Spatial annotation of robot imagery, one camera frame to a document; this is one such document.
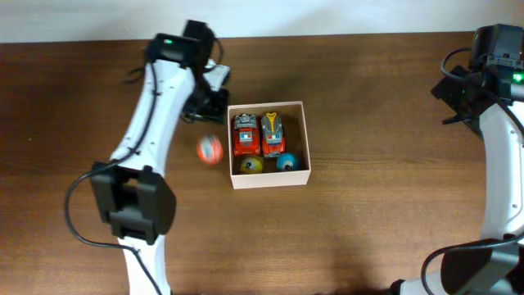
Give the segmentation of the orange toy ball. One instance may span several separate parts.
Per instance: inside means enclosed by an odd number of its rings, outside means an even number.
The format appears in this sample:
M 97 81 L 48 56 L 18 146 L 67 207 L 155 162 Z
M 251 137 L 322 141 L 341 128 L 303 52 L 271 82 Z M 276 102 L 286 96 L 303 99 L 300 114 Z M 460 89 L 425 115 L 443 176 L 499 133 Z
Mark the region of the orange toy ball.
M 223 145 L 218 136 L 207 134 L 197 143 L 196 151 L 200 159 L 207 165 L 217 165 L 224 157 Z

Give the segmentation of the red toy truck grey top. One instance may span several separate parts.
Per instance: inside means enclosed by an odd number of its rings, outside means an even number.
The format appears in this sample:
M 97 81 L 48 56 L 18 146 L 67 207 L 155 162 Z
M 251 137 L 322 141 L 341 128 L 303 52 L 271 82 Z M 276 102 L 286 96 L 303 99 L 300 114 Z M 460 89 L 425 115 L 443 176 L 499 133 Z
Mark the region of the red toy truck grey top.
M 246 113 L 237 115 L 233 123 L 234 155 L 259 156 L 261 152 L 260 129 L 256 115 Z

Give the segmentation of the yellow toy ball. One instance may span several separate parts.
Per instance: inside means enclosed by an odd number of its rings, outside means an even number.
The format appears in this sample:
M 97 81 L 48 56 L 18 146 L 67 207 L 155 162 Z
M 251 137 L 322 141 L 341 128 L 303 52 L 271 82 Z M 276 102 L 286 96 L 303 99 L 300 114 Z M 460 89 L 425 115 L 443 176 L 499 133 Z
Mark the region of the yellow toy ball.
M 245 157 L 240 166 L 240 172 L 244 175 L 261 174 L 264 170 L 264 159 L 262 157 Z

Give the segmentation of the blue toy ball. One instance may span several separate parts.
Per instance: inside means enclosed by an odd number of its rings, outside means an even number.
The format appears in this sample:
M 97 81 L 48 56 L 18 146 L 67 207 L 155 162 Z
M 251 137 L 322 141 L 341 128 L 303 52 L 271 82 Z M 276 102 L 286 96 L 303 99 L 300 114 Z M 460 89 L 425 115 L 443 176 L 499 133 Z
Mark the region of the blue toy ball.
M 300 169 L 299 157 L 290 152 L 282 153 L 277 159 L 277 169 L 279 171 L 296 171 Z

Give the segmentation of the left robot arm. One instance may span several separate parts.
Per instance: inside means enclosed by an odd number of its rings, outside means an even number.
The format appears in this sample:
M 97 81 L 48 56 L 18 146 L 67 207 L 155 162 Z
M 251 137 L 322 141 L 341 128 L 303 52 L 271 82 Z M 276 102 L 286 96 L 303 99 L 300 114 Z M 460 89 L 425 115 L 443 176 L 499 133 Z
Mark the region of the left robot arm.
M 213 61 L 211 32 L 158 34 L 145 49 L 143 87 L 124 138 L 89 174 L 102 222 L 124 253 L 132 294 L 169 294 L 165 235 L 177 201 L 165 164 L 177 123 L 222 122 L 229 67 Z

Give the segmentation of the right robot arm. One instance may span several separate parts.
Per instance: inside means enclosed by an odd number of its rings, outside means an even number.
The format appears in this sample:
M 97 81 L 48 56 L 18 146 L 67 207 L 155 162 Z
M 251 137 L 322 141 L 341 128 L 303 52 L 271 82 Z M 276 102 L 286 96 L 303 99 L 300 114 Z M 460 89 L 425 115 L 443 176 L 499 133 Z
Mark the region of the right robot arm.
M 523 292 L 523 71 L 456 66 L 432 90 L 486 149 L 486 208 L 479 240 L 430 254 L 418 279 L 395 281 L 390 294 Z

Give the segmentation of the white cardboard box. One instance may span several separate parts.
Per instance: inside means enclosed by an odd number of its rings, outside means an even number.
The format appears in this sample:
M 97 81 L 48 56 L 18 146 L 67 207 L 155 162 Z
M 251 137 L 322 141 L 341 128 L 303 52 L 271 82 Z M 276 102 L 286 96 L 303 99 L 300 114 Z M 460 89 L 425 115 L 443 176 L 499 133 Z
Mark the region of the white cardboard box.
M 282 118 L 286 151 L 295 154 L 300 159 L 300 169 L 295 171 L 279 171 L 276 159 L 266 159 L 263 172 L 259 174 L 242 174 L 240 172 L 241 157 L 234 155 L 233 118 L 242 113 L 262 115 L 265 112 L 277 112 Z M 305 121 L 305 112 L 301 101 L 267 102 L 228 106 L 228 164 L 229 175 L 234 189 L 269 188 L 278 186 L 305 185 L 311 173 L 309 141 Z

